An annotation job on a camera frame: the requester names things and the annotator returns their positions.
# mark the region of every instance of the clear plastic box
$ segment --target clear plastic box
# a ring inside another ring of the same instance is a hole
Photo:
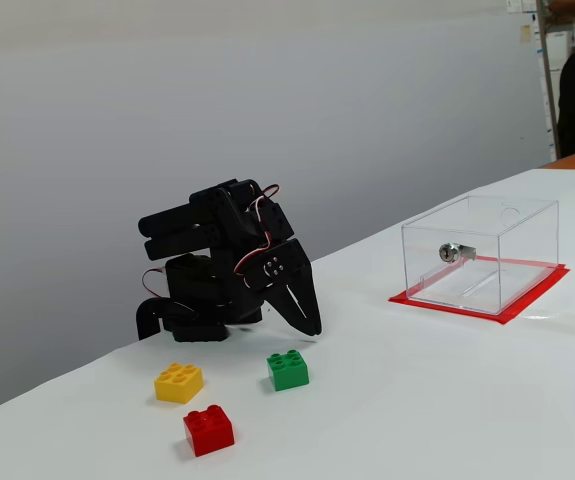
[[[558,267],[558,202],[468,196],[402,236],[407,298],[498,315]]]

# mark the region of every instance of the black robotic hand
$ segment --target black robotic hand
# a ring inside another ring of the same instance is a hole
[[[271,200],[279,190],[230,180],[140,220],[150,260],[180,255],[165,264],[169,298],[138,308],[140,340],[160,332],[159,319],[179,342],[224,340],[226,325],[262,320],[265,300],[297,330],[321,333],[311,263]],[[205,248],[209,257],[190,253]]]

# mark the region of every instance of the toy block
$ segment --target toy block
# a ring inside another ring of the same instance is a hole
[[[190,412],[184,420],[187,441],[197,457],[234,444],[234,429],[218,405],[204,412]]]
[[[290,350],[285,355],[274,353],[267,359],[267,365],[277,392],[309,383],[307,364],[296,350]]]
[[[187,403],[203,388],[203,373],[193,365],[172,363],[154,380],[156,398],[164,402]]]

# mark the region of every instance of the red mat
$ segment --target red mat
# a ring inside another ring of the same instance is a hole
[[[434,281],[437,281],[440,278],[443,278],[447,273],[449,273],[449,270],[445,269],[443,271],[443,273],[439,274],[440,277],[434,279]],[[515,302],[513,302],[511,305],[509,305],[507,308],[505,308],[505,310],[500,312],[500,314],[498,314],[498,315],[490,315],[488,313],[472,312],[471,310],[465,310],[462,308],[445,307],[443,305],[436,305],[433,303],[425,303],[425,302],[419,302],[416,300],[410,300],[407,298],[407,292],[406,291],[399,293],[395,297],[391,297],[389,299],[389,301],[394,302],[394,303],[401,303],[403,305],[412,305],[414,307],[428,308],[430,310],[439,310],[441,312],[450,312],[450,313],[456,313],[458,315],[467,315],[469,317],[484,318],[486,320],[492,320],[494,322],[498,322],[502,325],[505,325],[507,322],[516,318],[520,314],[520,312],[525,310],[529,305],[534,303],[534,301],[536,301],[543,293],[545,293],[551,287],[556,285],[558,283],[558,281],[561,278],[563,278],[565,275],[567,275],[568,273],[569,273],[569,269],[565,268],[565,265],[561,263],[560,265],[558,265],[558,267],[549,276],[547,276],[547,278],[545,278],[542,282],[540,282],[534,288],[529,290],[522,297],[520,297]]]

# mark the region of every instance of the wire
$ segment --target wire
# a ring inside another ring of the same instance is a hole
[[[260,207],[259,207],[260,202],[265,201],[265,200],[273,197],[278,192],[280,192],[280,185],[278,185],[276,183],[273,185],[270,185],[269,187],[265,188],[263,190],[263,194],[260,195],[256,200],[254,200],[248,207],[248,210],[251,210],[252,206],[253,206],[253,208],[256,212],[256,218],[258,219],[258,225],[260,225],[261,227],[263,224],[263,219],[262,219],[262,216],[260,215]],[[242,266],[247,261],[249,261],[249,259],[255,257],[259,253],[266,252],[267,250],[269,250],[271,248],[271,246],[272,246],[271,234],[268,231],[265,231],[265,239],[267,240],[267,245],[256,248],[255,250],[252,250],[251,252],[249,252],[247,255],[245,255],[243,258],[240,259],[240,261],[234,267],[234,273],[236,275],[243,277],[244,275],[242,275],[241,273],[238,273],[238,270],[240,270],[242,268]]]
[[[147,290],[149,293],[151,293],[154,297],[156,298],[162,298],[161,295],[158,295],[156,292],[154,292],[153,290],[150,290],[149,287],[147,285],[145,285],[145,277],[147,276],[147,274],[149,272],[158,272],[158,273],[164,273],[165,269],[162,267],[159,268],[150,268],[149,270],[145,270],[145,273],[143,273],[143,276],[141,277],[140,281],[143,284],[143,287],[145,287],[145,290]]]
[[[267,195],[267,192],[271,189],[274,189],[273,192],[271,192],[271,195]],[[271,198],[274,195],[276,195],[278,192],[280,192],[280,185],[278,185],[277,183],[274,183],[273,185],[268,186],[265,190],[263,190],[263,195],[267,196],[267,198]]]

